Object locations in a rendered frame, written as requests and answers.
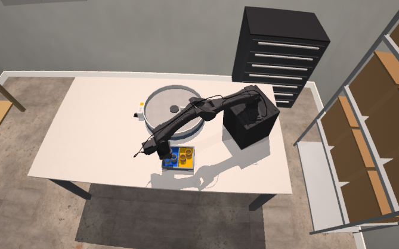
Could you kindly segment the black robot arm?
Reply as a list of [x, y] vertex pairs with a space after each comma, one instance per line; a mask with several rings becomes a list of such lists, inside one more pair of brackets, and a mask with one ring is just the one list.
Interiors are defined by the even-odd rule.
[[[181, 112], [179, 112], [176, 116], [174, 116], [167, 122], [158, 125], [152, 130], [154, 134], [156, 131], [161, 129], [160, 131], [156, 132], [154, 134], [154, 137], [150, 138], [150, 140], [148, 140], [143, 146], [144, 154], [150, 155], [157, 151], [158, 156], [165, 155], [164, 151], [161, 150], [165, 150], [168, 148], [168, 140], [170, 140], [171, 136], [186, 123], [197, 117], [201, 117], [206, 122], [211, 121], [216, 117], [219, 112], [235, 105], [246, 105], [250, 121], [261, 120], [262, 115], [258, 104], [258, 101], [261, 101], [260, 95], [259, 93], [257, 93], [258, 91], [255, 92], [250, 90], [257, 91], [253, 85], [249, 85], [234, 94], [223, 97], [227, 99], [218, 98], [206, 99], [204, 101], [201, 101], [204, 98], [191, 97], [189, 99], [190, 103], [187, 104], [187, 106]], [[199, 103], [196, 104], [197, 102]]]

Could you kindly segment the yellow bin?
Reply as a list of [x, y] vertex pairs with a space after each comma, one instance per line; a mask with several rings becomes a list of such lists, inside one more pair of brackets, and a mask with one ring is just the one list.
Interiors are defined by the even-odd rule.
[[[187, 149], [191, 149], [192, 155], [191, 155], [191, 157], [187, 157], [186, 156], [186, 161], [185, 162], [181, 162], [180, 161], [180, 155], [181, 154], [185, 154], [185, 151]], [[193, 149], [192, 148], [180, 148], [178, 166], [180, 166], [180, 167], [192, 167], [192, 159], [193, 159]]]

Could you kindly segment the blue bin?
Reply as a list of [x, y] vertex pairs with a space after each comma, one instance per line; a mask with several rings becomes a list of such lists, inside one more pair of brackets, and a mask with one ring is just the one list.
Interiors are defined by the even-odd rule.
[[[177, 155], [177, 161], [178, 161], [178, 152], [179, 152], [179, 148], [178, 147], [171, 147], [172, 153]], [[164, 166], [177, 166], [178, 162], [173, 162], [171, 161], [170, 164], [165, 164], [165, 162], [163, 163]]]

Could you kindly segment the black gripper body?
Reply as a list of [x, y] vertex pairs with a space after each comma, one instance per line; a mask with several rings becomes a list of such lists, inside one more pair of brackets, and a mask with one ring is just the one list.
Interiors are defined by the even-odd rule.
[[166, 158], [168, 158], [168, 159], [172, 158], [172, 151], [171, 151], [170, 141], [168, 141], [168, 144], [169, 144], [169, 146], [168, 146], [167, 149], [161, 150], [161, 151], [164, 151], [165, 155], [159, 156], [160, 160], [163, 160], [163, 159], [166, 159]]

